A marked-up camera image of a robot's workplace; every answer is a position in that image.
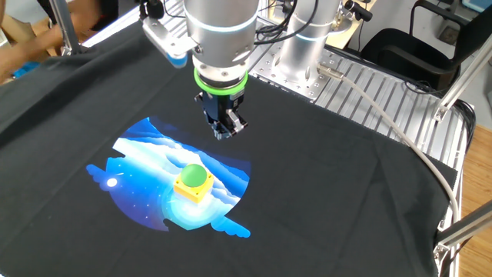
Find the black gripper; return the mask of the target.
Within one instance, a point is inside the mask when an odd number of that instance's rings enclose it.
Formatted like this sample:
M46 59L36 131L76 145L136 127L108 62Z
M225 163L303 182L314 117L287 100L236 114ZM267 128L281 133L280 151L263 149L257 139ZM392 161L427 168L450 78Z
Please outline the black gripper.
M206 122L211 126L216 139L222 139L223 135L229 139L248 126L238 114L239 105L243 102L242 91L231 95L199 92L194 100L201 103Z

